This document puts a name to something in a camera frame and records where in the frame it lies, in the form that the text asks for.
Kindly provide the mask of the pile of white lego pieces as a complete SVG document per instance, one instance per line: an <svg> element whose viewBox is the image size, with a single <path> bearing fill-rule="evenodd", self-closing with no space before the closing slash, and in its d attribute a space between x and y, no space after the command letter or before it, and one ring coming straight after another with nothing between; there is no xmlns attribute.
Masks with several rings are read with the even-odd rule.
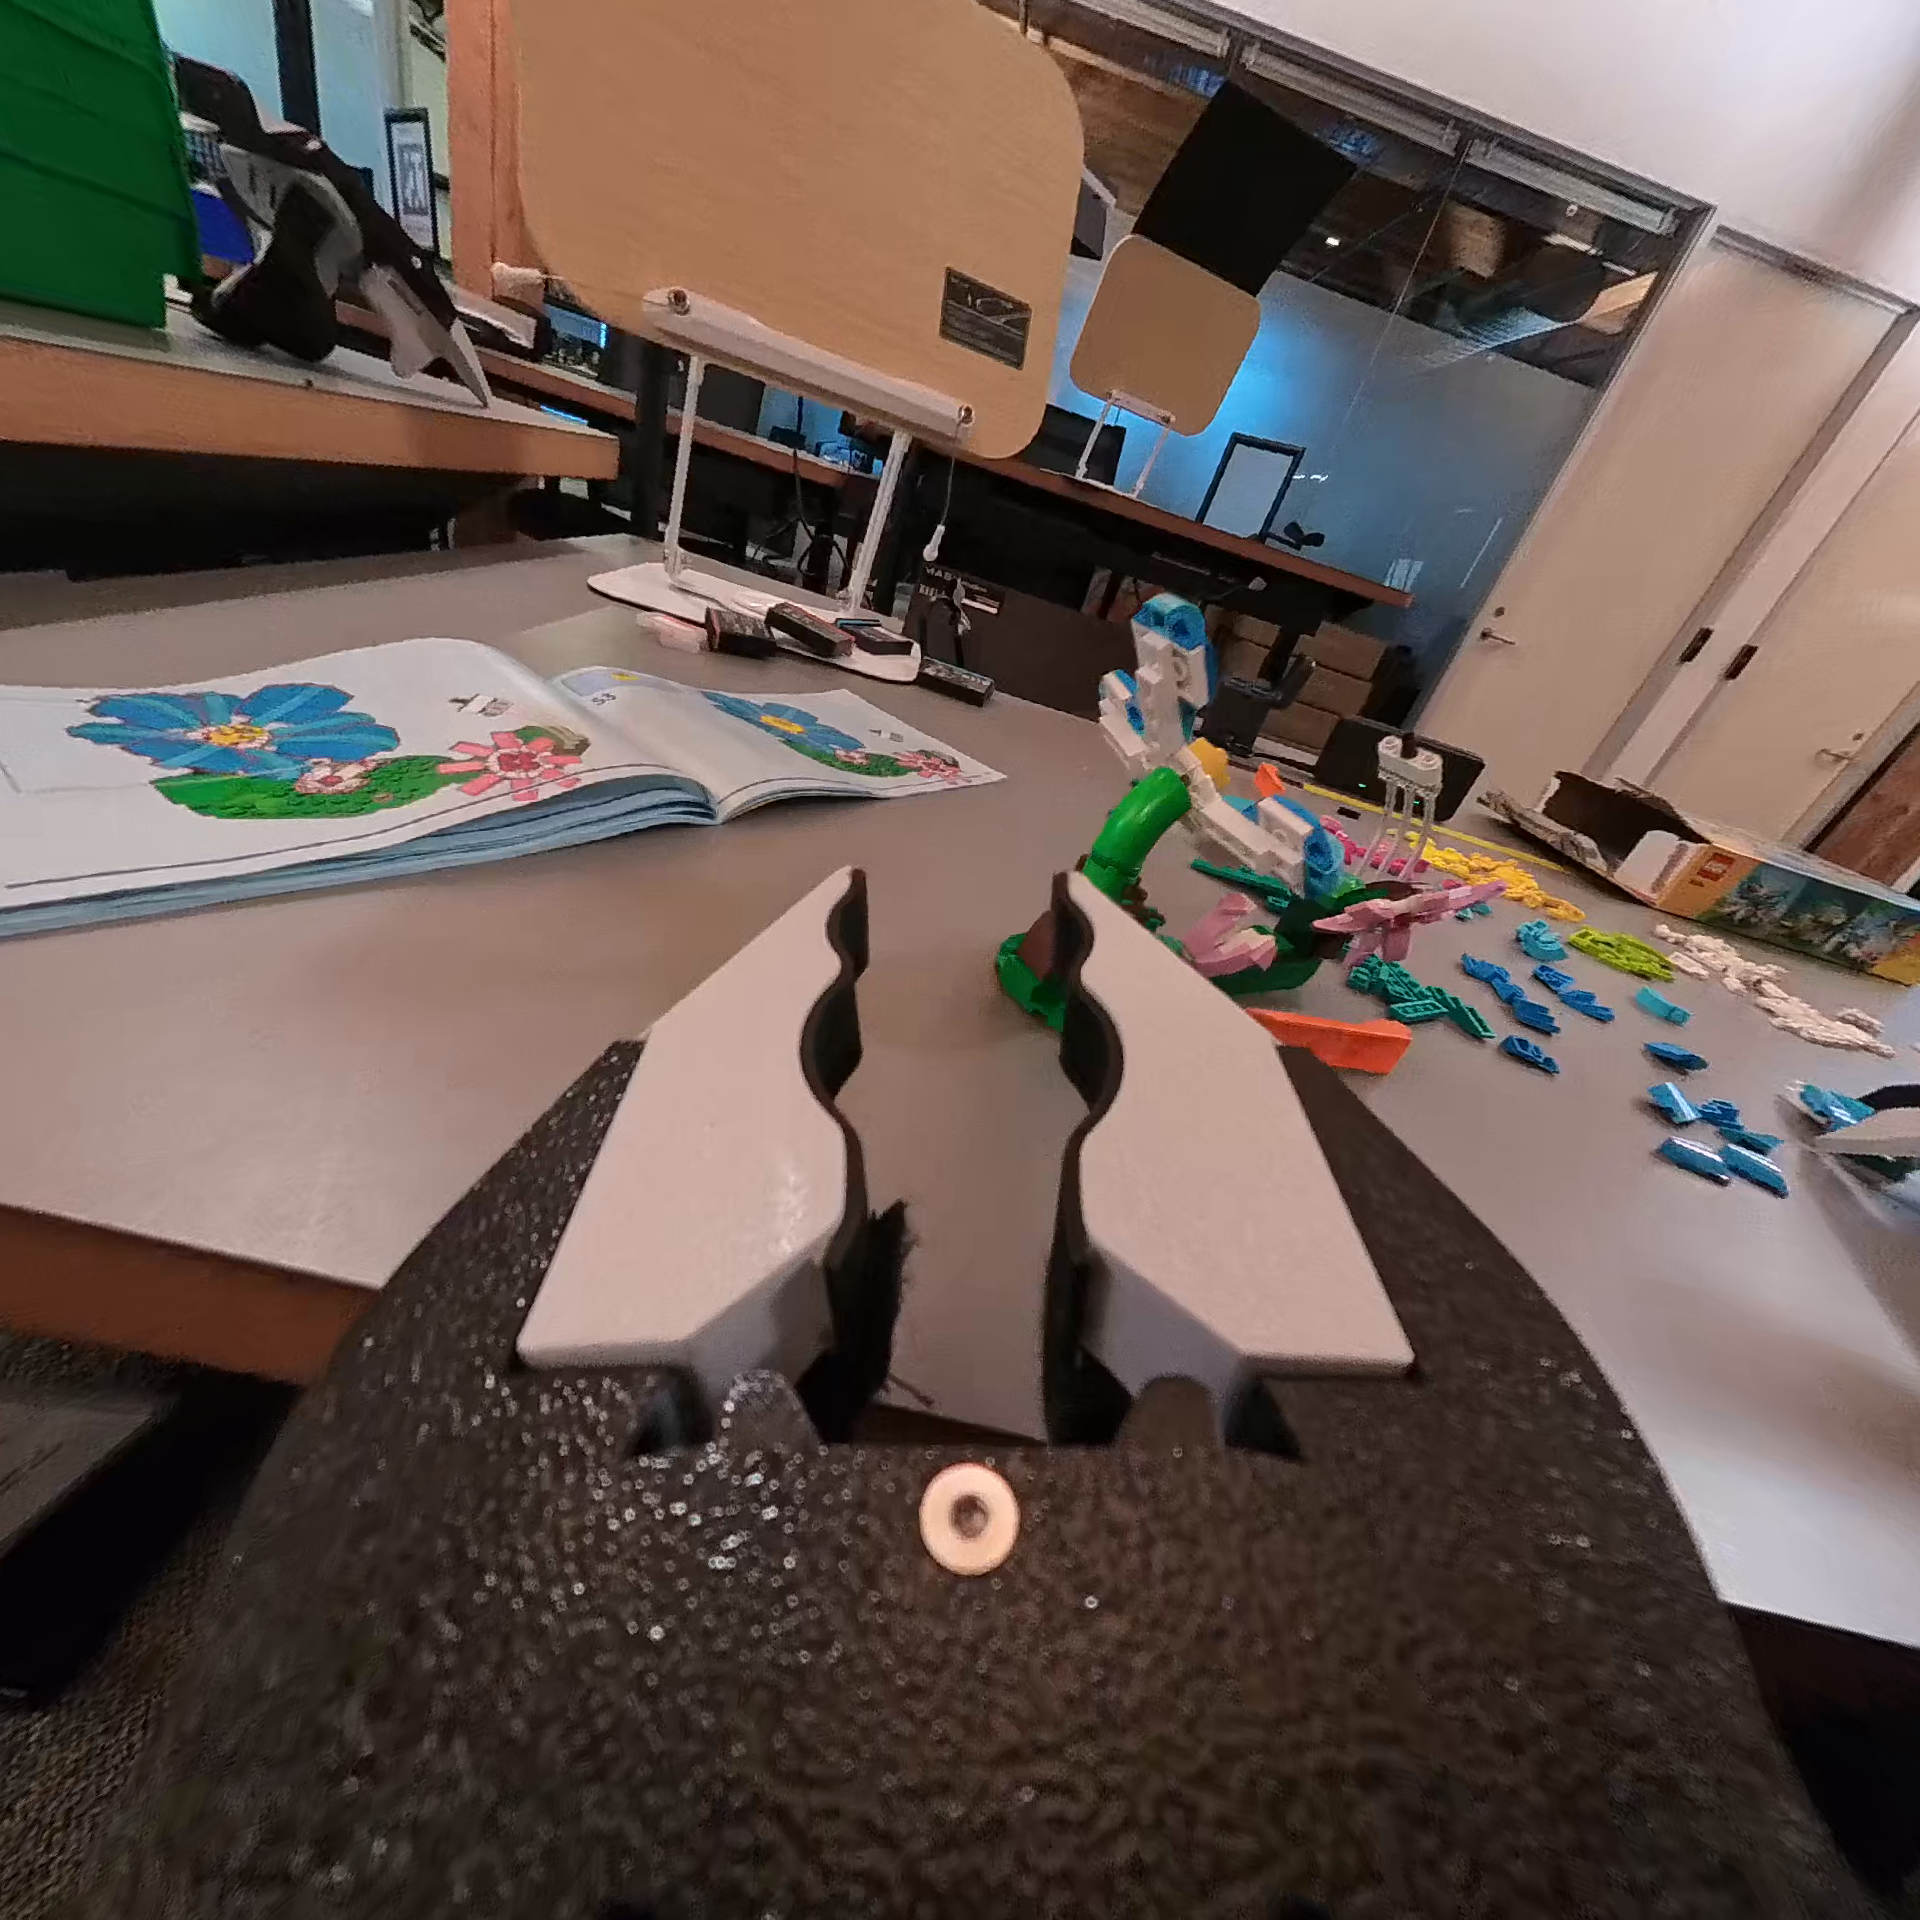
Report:
<svg viewBox="0 0 1920 1920"><path fill-rule="evenodd" d="M1896 1048L1884 1039L1877 1015L1845 1007L1824 1011L1788 985L1785 967L1744 955L1733 944L1657 924L1652 942L1665 952L1673 971L1707 979L1751 1004L1767 1024L1807 1044L1893 1062Z"/></svg>

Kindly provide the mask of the long wooden desk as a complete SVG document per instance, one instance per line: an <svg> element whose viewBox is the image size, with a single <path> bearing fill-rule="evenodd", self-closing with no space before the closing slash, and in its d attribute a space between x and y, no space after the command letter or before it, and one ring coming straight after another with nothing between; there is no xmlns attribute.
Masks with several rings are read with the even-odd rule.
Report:
<svg viewBox="0 0 1920 1920"><path fill-rule="evenodd" d="M1247 615L1275 631L1277 663L1327 622L1409 607L1405 590L1015 459L955 459L947 540L950 567L1062 608L1107 618L1131 586Z"/></svg>

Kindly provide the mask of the beige door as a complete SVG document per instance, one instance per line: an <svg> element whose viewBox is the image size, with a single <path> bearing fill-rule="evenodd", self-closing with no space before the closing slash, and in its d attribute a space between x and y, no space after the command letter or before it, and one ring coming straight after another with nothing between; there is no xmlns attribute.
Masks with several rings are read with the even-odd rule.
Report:
<svg viewBox="0 0 1920 1920"><path fill-rule="evenodd" d="M1908 703L1918 678L1918 427L1872 473L1649 788L1782 842Z"/></svg>
<svg viewBox="0 0 1920 1920"><path fill-rule="evenodd" d="M1740 238L1655 297L1417 730L1534 800L1582 772L1864 395L1908 308Z"/></svg>

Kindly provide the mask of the cardboard box stack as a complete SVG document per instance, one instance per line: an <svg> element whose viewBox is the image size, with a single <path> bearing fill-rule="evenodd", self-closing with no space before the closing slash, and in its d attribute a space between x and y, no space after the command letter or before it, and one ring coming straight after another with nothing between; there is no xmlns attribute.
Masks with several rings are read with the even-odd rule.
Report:
<svg viewBox="0 0 1920 1920"><path fill-rule="evenodd" d="M1302 640L1288 640L1272 622L1252 615L1219 615L1211 627L1219 662L1231 680L1256 681L1265 657L1280 648L1281 667L1308 662L1308 680L1292 705L1261 721L1256 742L1272 748L1320 753L1339 722L1361 719L1368 703L1385 692L1387 667L1401 649L1385 648L1368 633L1320 625Z"/></svg>

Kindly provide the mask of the lego bird flower model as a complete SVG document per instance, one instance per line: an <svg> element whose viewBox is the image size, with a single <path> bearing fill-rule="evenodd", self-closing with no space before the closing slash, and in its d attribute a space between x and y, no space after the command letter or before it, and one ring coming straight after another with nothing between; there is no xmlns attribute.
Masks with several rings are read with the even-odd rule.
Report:
<svg viewBox="0 0 1920 1920"><path fill-rule="evenodd" d="M1193 738L1198 713L1222 672L1199 608L1172 592L1131 618L1136 667L1097 688L1097 728L1131 785L1093 847L1078 878L1159 939L1196 975L1236 1002L1292 993L1320 967L1352 967L1379 953L1401 963L1414 929L1475 918L1497 900L1494 886L1352 882L1320 819L1288 794L1231 794L1231 756ZM1196 862L1221 887L1214 908L1183 935L1166 932L1144 895L1144 862L1169 835L1198 848Z"/></svg>

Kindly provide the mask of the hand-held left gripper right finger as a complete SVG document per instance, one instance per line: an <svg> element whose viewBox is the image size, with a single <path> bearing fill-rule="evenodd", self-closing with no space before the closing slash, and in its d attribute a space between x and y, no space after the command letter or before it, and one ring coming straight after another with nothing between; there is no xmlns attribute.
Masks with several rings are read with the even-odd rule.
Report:
<svg viewBox="0 0 1920 1920"><path fill-rule="evenodd" d="M1053 1444L1104 1444L1147 1390L1198 1390L1259 1444L1259 1390L1403 1382L1417 1355L1327 1155L1255 1020L1078 872L1049 898L1062 1150L1043 1300Z"/></svg>

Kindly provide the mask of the orange brick separator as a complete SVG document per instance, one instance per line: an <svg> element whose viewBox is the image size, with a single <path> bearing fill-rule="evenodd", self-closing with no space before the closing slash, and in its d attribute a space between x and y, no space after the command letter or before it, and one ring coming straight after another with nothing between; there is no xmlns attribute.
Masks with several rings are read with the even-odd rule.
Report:
<svg viewBox="0 0 1920 1920"><path fill-rule="evenodd" d="M1391 1075L1409 1050L1413 1034L1403 1023L1341 1023L1247 1007L1246 1015L1281 1050L1309 1054L1337 1073Z"/></svg>

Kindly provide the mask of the idle black grey gripper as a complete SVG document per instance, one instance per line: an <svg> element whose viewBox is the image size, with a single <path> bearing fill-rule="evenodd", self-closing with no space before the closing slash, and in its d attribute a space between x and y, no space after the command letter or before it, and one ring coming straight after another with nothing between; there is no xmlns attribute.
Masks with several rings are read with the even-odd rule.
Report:
<svg viewBox="0 0 1920 1920"><path fill-rule="evenodd" d="M340 339L337 296L361 297L387 324L397 377L443 368L489 408L486 374L431 255L359 169L317 134L264 118L231 71L173 56L173 73L183 118L214 135L222 202L263 238L246 265L195 294L196 318L228 345L316 366Z"/></svg>

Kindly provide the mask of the black square panel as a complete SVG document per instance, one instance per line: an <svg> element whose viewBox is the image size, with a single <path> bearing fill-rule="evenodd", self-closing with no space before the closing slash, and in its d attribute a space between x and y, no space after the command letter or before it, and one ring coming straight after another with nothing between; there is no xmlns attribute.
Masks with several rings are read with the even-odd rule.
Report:
<svg viewBox="0 0 1920 1920"><path fill-rule="evenodd" d="M1167 160L1131 235L1259 297L1360 171L1256 95L1222 82Z"/></svg>

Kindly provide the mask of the black box device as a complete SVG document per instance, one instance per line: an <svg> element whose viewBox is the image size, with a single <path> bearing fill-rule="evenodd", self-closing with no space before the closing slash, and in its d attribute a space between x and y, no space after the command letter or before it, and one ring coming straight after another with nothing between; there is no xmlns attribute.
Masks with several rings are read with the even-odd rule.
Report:
<svg viewBox="0 0 1920 1920"><path fill-rule="evenodd" d="M1413 728L1390 728L1368 719L1339 719L1320 750L1312 778L1316 785L1380 807L1385 788L1379 775L1379 748L1399 737L1408 748L1432 753L1441 762L1441 785L1431 817L1453 822L1483 775L1486 759Z"/></svg>

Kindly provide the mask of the pile of pink lego pieces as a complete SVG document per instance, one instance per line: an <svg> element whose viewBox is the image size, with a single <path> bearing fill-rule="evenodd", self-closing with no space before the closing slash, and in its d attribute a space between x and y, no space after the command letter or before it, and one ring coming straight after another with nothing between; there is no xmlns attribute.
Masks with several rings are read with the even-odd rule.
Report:
<svg viewBox="0 0 1920 1920"><path fill-rule="evenodd" d="M1423 886L1423 878L1432 874L1425 848L1414 855L1409 838L1391 832L1391 823L1344 823L1341 819L1327 814L1319 825L1334 840L1334 847L1344 858L1344 874L1352 882L1403 881Z"/></svg>

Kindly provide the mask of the black equipment case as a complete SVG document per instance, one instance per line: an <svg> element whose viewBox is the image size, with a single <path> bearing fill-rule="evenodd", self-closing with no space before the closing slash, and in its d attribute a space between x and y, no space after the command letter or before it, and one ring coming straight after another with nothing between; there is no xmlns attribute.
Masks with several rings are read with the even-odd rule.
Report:
<svg viewBox="0 0 1920 1920"><path fill-rule="evenodd" d="M1097 719L1100 683L1136 667L1127 627L947 567L915 580L902 631L996 692L1077 719Z"/></svg>

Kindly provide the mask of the pile of blue lego pieces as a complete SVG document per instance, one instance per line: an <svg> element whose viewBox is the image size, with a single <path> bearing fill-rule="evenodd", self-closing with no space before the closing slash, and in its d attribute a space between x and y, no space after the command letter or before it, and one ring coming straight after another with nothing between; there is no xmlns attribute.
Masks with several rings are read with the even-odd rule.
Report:
<svg viewBox="0 0 1920 1920"><path fill-rule="evenodd" d="M1548 1078L1560 1073L1560 1063L1540 1044L1540 1041L1559 1039L1559 1014L1595 1024L1616 1020L1611 1004L1582 987L1560 967L1534 964L1526 982L1540 987L1545 1000L1536 1000L1529 985L1500 963L1465 953L1457 967L1463 977L1494 994L1515 1027L1512 1034L1500 1039L1500 1054L1532 1073ZM1694 1098L1670 1078L1648 1086L1644 1099L1665 1128L1665 1136L1655 1148L1659 1161L1713 1187L1751 1185L1764 1193L1790 1195L1788 1177L1774 1159L1785 1142L1744 1124L1744 1114L1735 1102ZM1790 1102L1827 1136L1852 1135L1877 1119L1863 1099L1814 1083L1795 1088Z"/></svg>

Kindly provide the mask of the lego set box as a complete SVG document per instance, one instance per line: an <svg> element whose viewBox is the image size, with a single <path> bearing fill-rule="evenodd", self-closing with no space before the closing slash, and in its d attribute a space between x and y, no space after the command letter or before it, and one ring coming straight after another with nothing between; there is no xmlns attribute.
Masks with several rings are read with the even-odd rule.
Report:
<svg viewBox="0 0 1920 1920"><path fill-rule="evenodd" d="M1918 984L1918 900L1812 854L1583 775L1553 775L1536 802L1483 786L1479 806L1670 920L1904 990Z"/></svg>

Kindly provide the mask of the lego instruction booklet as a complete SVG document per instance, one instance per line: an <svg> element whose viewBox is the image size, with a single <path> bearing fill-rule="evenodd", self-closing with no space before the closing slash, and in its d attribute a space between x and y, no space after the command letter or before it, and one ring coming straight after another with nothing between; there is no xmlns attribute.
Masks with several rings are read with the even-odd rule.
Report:
<svg viewBox="0 0 1920 1920"><path fill-rule="evenodd" d="M1001 772L844 688L741 695L412 638L164 688L1 691L1 935L486 866Z"/></svg>

